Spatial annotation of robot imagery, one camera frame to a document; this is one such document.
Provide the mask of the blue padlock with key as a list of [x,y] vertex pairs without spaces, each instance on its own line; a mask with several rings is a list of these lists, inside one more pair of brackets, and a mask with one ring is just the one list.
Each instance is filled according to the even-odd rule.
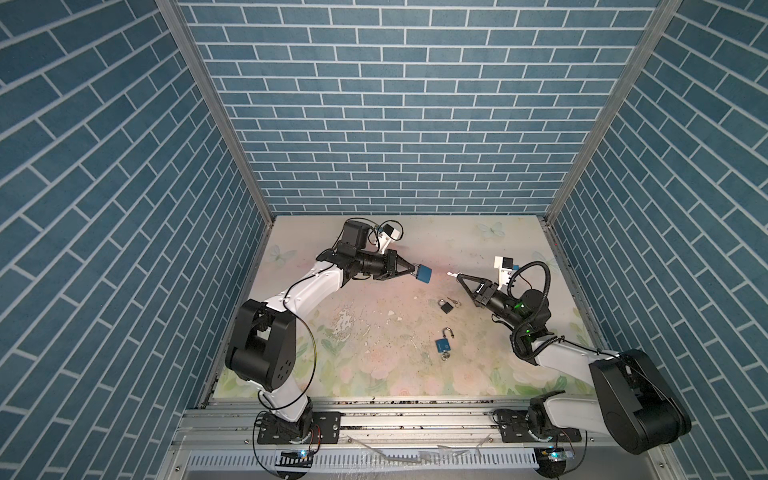
[[451,344],[450,340],[455,337],[453,330],[450,327],[442,329],[442,337],[435,340],[435,345],[438,354],[442,360],[447,360],[451,356]]

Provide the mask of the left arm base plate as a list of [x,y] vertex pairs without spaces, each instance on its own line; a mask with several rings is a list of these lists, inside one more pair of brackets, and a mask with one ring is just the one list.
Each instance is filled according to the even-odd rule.
[[342,414],[338,411],[314,411],[311,416],[303,415],[298,422],[288,422],[277,415],[266,412],[257,422],[256,443],[258,445],[289,445],[319,442],[321,446],[337,444],[341,429]]

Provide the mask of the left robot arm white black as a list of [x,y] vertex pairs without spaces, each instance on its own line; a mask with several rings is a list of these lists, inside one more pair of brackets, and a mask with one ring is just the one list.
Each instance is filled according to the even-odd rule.
[[362,217],[346,220],[331,247],[286,290],[265,300],[249,299],[238,309],[225,354],[225,366],[258,387],[263,419],[277,430],[280,443],[299,443],[319,428],[307,387],[293,377],[297,359],[297,325],[324,299],[352,280],[387,281],[413,276],[427,283],[432,270],[413,264],[391,247],[404,235],[397,220],[376,223]]

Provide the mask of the black padlock with keys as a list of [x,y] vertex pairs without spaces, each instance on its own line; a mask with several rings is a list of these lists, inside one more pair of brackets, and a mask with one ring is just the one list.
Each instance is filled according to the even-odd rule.
[[437,300],[438,307],[446,314],[461,306],[461,302],[451,298],[440,298]]

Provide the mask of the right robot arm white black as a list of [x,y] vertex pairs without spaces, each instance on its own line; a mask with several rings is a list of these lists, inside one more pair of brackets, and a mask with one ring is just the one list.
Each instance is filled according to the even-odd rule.
[[593,398],[562,390],[532,398],[526,417],[532,438],[549,441],[566,429],[594,432],[639,455],[691,431],[690,414],[645,352],[600,350],[548,328],[552,274],[545,262],[519,267],[505,285],[464,273],[455,278],[475,306],[509,330],[517,359],[564,373],[594,390]]

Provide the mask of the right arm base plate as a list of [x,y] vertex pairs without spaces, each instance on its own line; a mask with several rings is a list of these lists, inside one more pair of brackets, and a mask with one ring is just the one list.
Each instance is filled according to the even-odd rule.
[[554,426],[546,415],[536,409],[497,409],[491,414],[503,443],[553,443],[576,444],[582,440],[578,429]]

